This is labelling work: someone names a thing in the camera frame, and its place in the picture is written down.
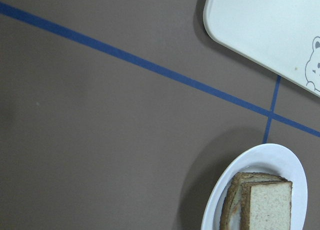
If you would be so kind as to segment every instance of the gray tabletop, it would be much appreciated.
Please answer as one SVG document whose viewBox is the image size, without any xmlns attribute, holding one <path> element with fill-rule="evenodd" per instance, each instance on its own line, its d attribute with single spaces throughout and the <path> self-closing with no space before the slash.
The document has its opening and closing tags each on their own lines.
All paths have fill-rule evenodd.
<svg viewBox="0 0 320 230">
<path fill-rule="evenodd" d="M 215 43 L 205 0 L 0 0 L 0 228 L 197 230 L 277 143 L 319 229 L 320 98 Z"/>
</svg>

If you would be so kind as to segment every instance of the bread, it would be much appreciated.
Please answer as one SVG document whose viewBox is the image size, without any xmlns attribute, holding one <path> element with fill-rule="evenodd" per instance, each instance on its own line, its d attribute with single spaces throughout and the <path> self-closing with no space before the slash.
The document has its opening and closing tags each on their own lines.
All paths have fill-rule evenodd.
<svg viewBox="0 0 320 230">
<path fill-rule="evenodd" d="M 287 181 L 285 178 L 264 172 L 238 172 L 231 181 L 224 199 L 220 230 L 239 229 L 241 220 L 242 183 L 263 181 Z"/>
<path fill-rule="evenodd" d="M 241 230 L 290 230 L 291 181 L 241 184 Z"/>
</svg>

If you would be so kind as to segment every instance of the bear drawing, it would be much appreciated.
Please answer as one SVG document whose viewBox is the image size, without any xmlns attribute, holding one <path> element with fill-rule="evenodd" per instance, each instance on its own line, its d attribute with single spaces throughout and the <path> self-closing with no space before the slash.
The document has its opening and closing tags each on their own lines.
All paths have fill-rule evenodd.
<svg viewBox="0 0 320 230">
<path fill-rule="evenodd" d="M 312 43 L 313 52 L 305 65 L 306 86 L 320 92 L 320 37 L 315 37 Z"/>
</svg>

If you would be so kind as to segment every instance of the plate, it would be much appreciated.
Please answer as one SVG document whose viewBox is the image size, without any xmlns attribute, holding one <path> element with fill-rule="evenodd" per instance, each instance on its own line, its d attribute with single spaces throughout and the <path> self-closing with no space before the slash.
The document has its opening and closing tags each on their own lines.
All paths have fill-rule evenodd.
<svg viewBox="0 0 320 230">
<path fill-rule="evenodd" d="M 206 0 L 203 22 L 225 47 L 320 97 L 320 0 Z"/>
<path fill-rule="evenodd" d="M 219 230 L 224 199 L 232 177 L 238 172 L 275 174 L 292 181 L 291 230 L 302 230 L 307 212 L 306 174 L 297 156 L 278 144 L 262 144 L 239 155 L 223 172 L 207 202 L 201 230 Z"/>
</svg>

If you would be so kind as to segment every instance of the blue stripe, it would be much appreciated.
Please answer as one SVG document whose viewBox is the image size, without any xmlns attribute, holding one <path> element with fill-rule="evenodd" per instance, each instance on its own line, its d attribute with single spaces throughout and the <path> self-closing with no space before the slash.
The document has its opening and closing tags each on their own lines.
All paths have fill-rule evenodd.
<svg viewBox="0 0 320 230">
<path fill-rule="evenodd" d="M 296 121 L 293 121 L 291 119 L 288 119 L 288 118 L 286 118 L 284 116 L 281 116 L 281 115 L 278 115 L 278 114 L 275 114 L 275 113 L 272 115 L 272 118 L 274 120 L 280 122 L 280 123 L 289 125 L 291 127 L 294 127 L 296 129 L 299 129 L 301 131 L 304 131 L 304 132 L 306 132 L 308 134 L 312 134 L 312 135 L 317 136 L 317 137 L 320 138 L 320 131 L 314 130 L 314 129 L 310 128 L 310 127 L 307 127 L 307 126 L 302 125 L 302 124 L 300 124 L 300 123 L 298 123 Z"/>
<path fill-rule="evenodd" d="M 160 66 L 160 65 L 152 63 L 148 60 L 145 60 L 141 57 L 135 56 L 131 53 L 128 53 L 126 51 L 118 49 L 114 46 L 103 43 L 103 42 L 98 41 L 96 39 L 93 39 L 89 36 L 83 35 L 81 33 L 78 33 L 76 31 L 68 29 L 64 26 L 61 26 L 61 25 L 58 25 L 58 24 L 53 23 L 51 21 L 45 20 L 43 18 L 40 18 L 38 16 L 35 16 L 35 15 L 30 14 L 25 11 L 22 11 L 20 9 L 17 9 L 15 7 L 12 7 L 12 6 L 7 5 L 5 3 L 2 3 L 2 2 L 0 2 L 0 13 L 6 15 L 8 17 L 20 20 L 24 23 L 33 25 L 33 26 L 38 27 L 40 29 L 46 30 L 46 31 L 51 32 L 53 34 L 59 35 L 61 37 L 67 38 L 67 39 L 72 40 L 74 42 L 77 42 L 79 44 L 82 44 L 82 45 L 88 46 L 90 48 L 93 48 L 95 50 L 101 51 L 103 53 L 109 54 L 109 55 L 114 56 L 116 58 L 122 59 L 124 61 L 129 62 L 129 63 L 135 64 L 135 65 L 140 66 L 144 69 L 150 70 L 154 73 L 160 74 L 162 76 L 165 76 L 165 77 L 170 78 L 172 80 L 178 81 L 180 83 L 183 83 L 185 85 L 188 85 L 190 87 L 193 87 L 195 89 L 203 91 L 205 93 L 211 94 L 211 95 L 216 96 L 221 99 L 224 99 L 230 103 L 233 103 L 233 104 L 236 104 L 236 105 L 241 106 L 243 108 L 252 110 L 253 112 L 259 113 L 264 116 L 269 115 L 269 111 L 262 108 L 262 107 L 254 105 L 250 102 L 247 102 L 247 101 L 242 100 L 238 97 L 235 97 L 233 95 L 230 95 L 228 93 L 220 91 L 214 87 L 211 87 L 209 85 L 201 83 L 201 82 L 194 80 L 190 77 L 187 77 L 185 75 L 182 75 L 180 73 L 177 73 L 175 71 L 167 69 L 163 66 Z"/>
<path fill-rule="evenodd" d="M 264 143 L 264 144 L 267 143 L 268 138 L 269 138 L 272 116 L 275 111 L 276 102 L 277 102 L 277 98 L 278 98 L 280 80 L 281 80 L 281 76 L 278 75 L 276 78 L 275 87 L 274 87 L 274 91 L 273 91 L 273 97 L 272 97 L 272 102 L 271 102 L 271 107 L 270 107 L 270 115 L 268 116 L 268 120 L 267 120 L 266 126 L 265 126 L 265 131 L 264 131 L 264 136 L 263 136 L 263 141 L 262 141 L 262 143 Z"/>
</svg>

